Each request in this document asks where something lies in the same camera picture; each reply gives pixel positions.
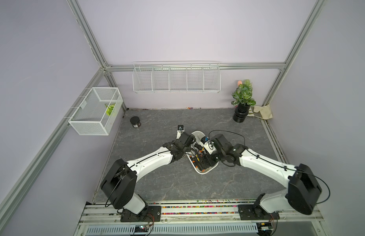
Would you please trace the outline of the white plastic storage box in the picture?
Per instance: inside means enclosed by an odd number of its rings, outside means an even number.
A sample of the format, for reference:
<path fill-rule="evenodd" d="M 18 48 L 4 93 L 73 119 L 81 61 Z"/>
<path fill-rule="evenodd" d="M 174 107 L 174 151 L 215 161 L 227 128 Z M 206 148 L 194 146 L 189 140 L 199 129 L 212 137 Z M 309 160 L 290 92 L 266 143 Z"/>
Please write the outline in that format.
<path fill-rule="evenodd" d="M 194 131 L 192 135 L 195 137 L 195 142 L 191 145 L 190 152 L 186 156 L 195 171 L 200 175 L 205 175 L 219 164 L 216 148 L 203 132 Z"/>

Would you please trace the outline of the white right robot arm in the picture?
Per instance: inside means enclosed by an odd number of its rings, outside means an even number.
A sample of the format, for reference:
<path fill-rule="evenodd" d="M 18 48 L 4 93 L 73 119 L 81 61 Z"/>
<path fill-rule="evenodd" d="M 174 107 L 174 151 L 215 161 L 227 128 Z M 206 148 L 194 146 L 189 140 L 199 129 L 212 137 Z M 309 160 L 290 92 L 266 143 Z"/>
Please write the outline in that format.
<path fill-rule="evenodd" d="M 251 210 L 256 217 L 284 210 L 295 210 L 304 215 L 312 214 L 322 188 L 318 183 L 318 177 L 307 165 L 294 166 L 278 162 L 245 145 L 232 145 L 222 134 L 209 139 L 204 147 L 215 161 L 255 170 L 284 187 L 281 191 L 262 193 L 258 196 Z"/>

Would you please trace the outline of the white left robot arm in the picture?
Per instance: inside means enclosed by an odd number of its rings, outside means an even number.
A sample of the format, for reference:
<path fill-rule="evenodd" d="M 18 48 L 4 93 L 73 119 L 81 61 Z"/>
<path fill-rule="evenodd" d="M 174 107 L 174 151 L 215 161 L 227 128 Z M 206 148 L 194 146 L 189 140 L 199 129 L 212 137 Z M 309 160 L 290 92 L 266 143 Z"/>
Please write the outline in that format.
<path fill-rule="evenodd" d="M 137 182 L 159 167 L 180 160 L 191 151 L 196 138 L 187 132 L 176 140 L 164 143 L 159 149 L 138 159 L 118 159 L 111 166 L 100 188 L 107 197 L 106 207 L 126 209 L 133 214 L 144 212 L 148 205 L 135 191 Z"/>

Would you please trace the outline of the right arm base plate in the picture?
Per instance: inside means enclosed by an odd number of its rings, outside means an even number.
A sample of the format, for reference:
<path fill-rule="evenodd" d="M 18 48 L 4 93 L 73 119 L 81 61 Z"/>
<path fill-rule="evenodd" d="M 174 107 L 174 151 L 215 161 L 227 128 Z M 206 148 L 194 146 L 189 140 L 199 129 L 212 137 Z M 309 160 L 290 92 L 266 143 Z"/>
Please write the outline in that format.
<path fill-rule="evenodd" d="M 241 220 L 279 220 L 280 216 L 277 212 L 267 213 L 258 206 L 238 205 L 238 213 Z"/>

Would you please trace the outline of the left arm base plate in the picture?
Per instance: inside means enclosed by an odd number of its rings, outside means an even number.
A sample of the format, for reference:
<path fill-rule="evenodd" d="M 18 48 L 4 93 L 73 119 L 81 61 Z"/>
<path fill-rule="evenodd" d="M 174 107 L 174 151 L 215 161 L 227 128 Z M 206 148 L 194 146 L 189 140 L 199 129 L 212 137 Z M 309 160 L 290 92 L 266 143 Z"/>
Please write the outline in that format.
<path fill-rule="evenodd" d="M 121 213 L 121 222 L 160 222 L 161 206 L 146 206 L 140 213 L 135 214 L 128 209 L 123 209 Z"/>

